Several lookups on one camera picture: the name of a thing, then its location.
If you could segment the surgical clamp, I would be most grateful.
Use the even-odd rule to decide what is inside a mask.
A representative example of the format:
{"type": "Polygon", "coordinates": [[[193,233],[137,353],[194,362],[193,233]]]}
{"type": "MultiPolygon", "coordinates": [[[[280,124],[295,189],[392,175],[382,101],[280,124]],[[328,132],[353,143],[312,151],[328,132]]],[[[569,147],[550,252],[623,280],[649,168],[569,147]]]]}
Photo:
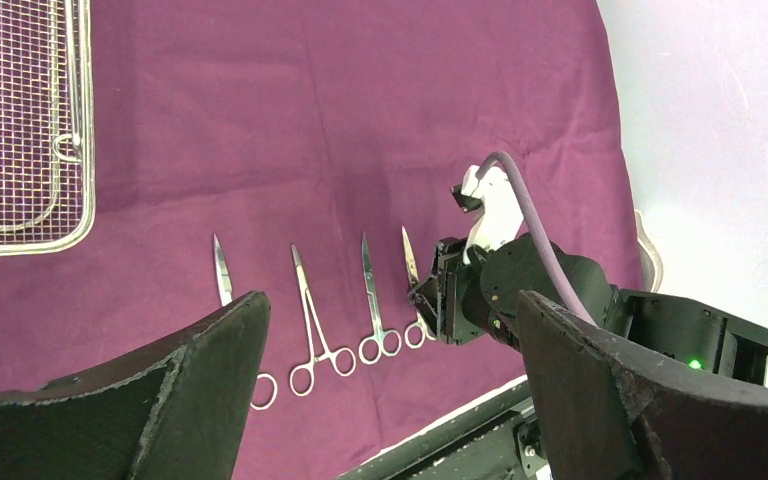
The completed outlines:
{"type": "Polygon", "coordinates": [[[338,346],[334,349],[330,347],[315,307],[306,270],[295,244],[291,245],[291,256],[302,306],[307,359],[290,369],[288,385],[295,396],[305,397],[314,388],[315,369],[318,364],[323,362],[330,364],[338,376],[345,378],[356,371],[358,361],[356,354],[348,346],[338,346]]]}

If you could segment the small metal scissors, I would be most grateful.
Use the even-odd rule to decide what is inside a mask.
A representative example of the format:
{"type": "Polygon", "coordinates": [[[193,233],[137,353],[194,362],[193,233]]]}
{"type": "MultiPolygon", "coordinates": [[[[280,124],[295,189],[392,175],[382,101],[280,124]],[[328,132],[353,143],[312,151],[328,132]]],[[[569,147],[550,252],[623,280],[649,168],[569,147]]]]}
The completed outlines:
{"type": "Polygon", "coordinates": [[[403,340],[401,334],[396,329],[384,328],[370,249],[365,232],[362,233],[361,256],[372,333],[360,340],[357,353],[364,365],[374,365],[382,357],[396,356],[402,349],[403,340]]]}

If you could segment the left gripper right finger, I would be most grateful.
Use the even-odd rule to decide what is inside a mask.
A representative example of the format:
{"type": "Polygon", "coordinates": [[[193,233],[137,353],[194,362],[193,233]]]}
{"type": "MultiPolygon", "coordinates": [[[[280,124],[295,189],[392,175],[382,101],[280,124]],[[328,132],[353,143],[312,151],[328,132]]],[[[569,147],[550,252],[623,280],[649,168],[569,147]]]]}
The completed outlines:
{"type": "Polygon", "coordinates": [[[556,479],[768,479],[768,388],[594,326],[539,293],[516,331],[556,479]]]}

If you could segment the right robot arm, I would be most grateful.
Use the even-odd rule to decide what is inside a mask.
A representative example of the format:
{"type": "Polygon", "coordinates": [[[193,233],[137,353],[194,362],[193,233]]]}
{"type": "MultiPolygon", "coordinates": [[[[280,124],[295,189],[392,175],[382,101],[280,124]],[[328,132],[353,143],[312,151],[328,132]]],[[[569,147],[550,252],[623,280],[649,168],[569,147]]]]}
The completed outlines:
{"type": "MultiPolygon", "coordinates": [[[[435,245],[429,275],[420,279],[412,245],[402,238],[410,290],[421,325],[446,344],[463,345],[484,334],[513,349],[512,322],[519,291],[535,291],[561,304],[530,234],[492,251],[463,239],[435,245]]],[[[768,363],[768,328],[699,301],[621,288],[600,265],[554,247],[563,273],[596,324],[666,357],[757,385],[768,363]]]]}

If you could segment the surgical forceps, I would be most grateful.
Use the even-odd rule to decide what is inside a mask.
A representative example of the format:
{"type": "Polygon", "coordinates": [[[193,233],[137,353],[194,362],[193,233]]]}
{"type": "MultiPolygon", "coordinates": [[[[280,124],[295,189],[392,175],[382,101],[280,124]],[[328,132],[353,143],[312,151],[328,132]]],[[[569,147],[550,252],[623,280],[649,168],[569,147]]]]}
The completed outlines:
{"type": "MultiPolygon", "coordinates": [[[[212,234],[212,249],[218,298],[220,305],[224,307],[234,299],[233,284],[230,272],[228,270],[224,250],[216,233],[212,234]]],[[[250,407],[256,411],[265,411],[269,409],[277,398],[278,384],[275,377],[266,372],[259,372],[256,375],[255,386],[258,386],[262,382],[269,383],[269,395],[262,402],[257,400],[252,400],[250,402],[250,407]]]]}

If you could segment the maroon wrap cloth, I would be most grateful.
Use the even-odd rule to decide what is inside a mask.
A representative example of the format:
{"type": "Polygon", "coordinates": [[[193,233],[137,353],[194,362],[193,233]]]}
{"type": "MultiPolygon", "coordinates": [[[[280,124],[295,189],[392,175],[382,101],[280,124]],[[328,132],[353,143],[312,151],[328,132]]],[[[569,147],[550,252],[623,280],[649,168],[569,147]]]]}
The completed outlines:
{"type": "Polygon", "coordinates": [[[262,368],[307,359],[292,253],[331,347],[413,319],[401,236],[427,271],[470,219],[450,189],[514,157],[550,238],[642,284],[605,26],[593,1],[96,1],[97,213],[54,254],[0,258],[0,391],[185,327],[236,294],[272,305],[262,368]]]}

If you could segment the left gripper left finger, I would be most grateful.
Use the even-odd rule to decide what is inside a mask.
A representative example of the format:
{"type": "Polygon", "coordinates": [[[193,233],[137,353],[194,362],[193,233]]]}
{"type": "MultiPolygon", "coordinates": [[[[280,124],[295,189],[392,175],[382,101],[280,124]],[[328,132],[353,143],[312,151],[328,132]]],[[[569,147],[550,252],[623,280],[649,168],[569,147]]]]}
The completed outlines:
{"type": "Polygon", "coordinates": [[[252,291],[35,391],[0,392],[0,479],[228,479],[271,305],[252,291]]]}

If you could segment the metal mesh instrument tray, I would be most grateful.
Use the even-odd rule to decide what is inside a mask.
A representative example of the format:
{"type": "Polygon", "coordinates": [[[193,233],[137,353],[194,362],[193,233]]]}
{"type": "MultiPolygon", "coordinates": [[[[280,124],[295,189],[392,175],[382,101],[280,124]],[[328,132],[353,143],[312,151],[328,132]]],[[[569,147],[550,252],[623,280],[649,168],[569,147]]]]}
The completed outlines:
{"type": "Polygon", "coordinates": [[[82,241],[95,173],[90,2],[0,1],[0,256],[82,241]]]}

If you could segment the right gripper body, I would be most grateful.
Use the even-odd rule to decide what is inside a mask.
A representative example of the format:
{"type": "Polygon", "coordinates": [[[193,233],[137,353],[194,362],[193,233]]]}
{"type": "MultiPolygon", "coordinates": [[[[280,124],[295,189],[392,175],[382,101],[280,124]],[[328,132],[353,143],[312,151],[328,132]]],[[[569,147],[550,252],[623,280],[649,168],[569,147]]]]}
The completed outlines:
{"type": "Polygon", "coordinates": [[[523,234],[492,252],[465,245],[464,239],[439,241],[428,277],[408,293],[435,336],[456,345],[483,333],[514,348],[553,345],[551,318],[520,302],[522,291],[533,291],[560,310],[566,306],[532,236],[523,234]]]}

